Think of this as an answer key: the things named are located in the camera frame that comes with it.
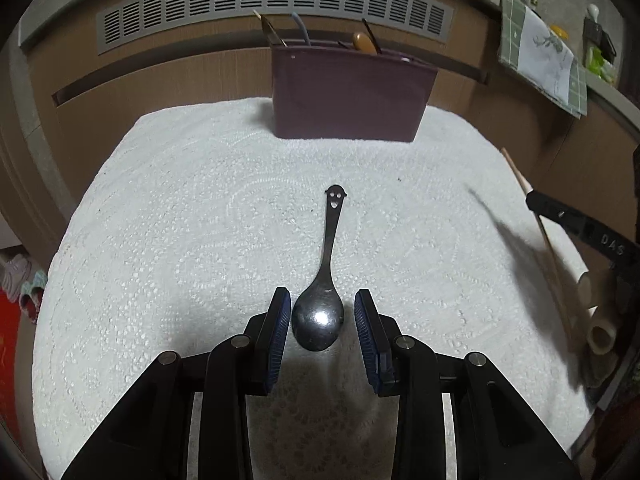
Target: white paper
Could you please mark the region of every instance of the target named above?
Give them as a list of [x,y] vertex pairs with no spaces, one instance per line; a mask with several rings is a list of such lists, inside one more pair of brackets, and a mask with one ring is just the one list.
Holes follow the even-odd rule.
[[518,72],[568,104],[574,54],[529,7],[525,12]]

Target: paper roll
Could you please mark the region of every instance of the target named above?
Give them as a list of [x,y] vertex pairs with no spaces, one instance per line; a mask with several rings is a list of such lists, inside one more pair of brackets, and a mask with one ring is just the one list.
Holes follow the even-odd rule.
[[588,270],[578,280],[578,297],[584,308],[614,302],[616,276],[611,269]]
[[587,343],[596,355],[611,351],[616,342],[620,316],[613,302],[601,304],[591,317],[587,330]]

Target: purple container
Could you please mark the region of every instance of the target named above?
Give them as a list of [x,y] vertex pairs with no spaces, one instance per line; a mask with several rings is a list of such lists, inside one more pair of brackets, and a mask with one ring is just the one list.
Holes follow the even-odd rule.
[[271,68],[282,139],[411,142],[438,73],[397,52],[334,46],[273,46]]

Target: red fabric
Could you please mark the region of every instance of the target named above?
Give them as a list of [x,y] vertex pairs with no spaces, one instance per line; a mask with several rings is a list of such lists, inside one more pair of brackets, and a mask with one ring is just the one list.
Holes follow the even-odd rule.
[[14,361],[19,323],[20,309],[9,303],[0,290],[0,416],[18,442],[20,431],[15,413]]

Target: white tablecloth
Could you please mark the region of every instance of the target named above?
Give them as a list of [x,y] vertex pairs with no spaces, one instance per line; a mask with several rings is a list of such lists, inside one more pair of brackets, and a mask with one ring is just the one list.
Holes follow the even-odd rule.
[[[249,399],[256,479],[389,478],[397,399],[367,384],[359,288],[436,352],[484,352],[570,446],[590,413],[533,256],[542,237],[500,153],[437,108],[410,144],[280,140],[270,110],[254,98],[144,116],[88,189],[36,331],[34,420],[50,475],[158,353],[209,351],[276,286],[295,301],[318,269],[331,184],[348,194],[332,263],[345,327],[317,353],[289,333],[271,397]],[[551,237],[577,278],[577,251],[559,228]],[[447,445],[452,476],[448,423]]]

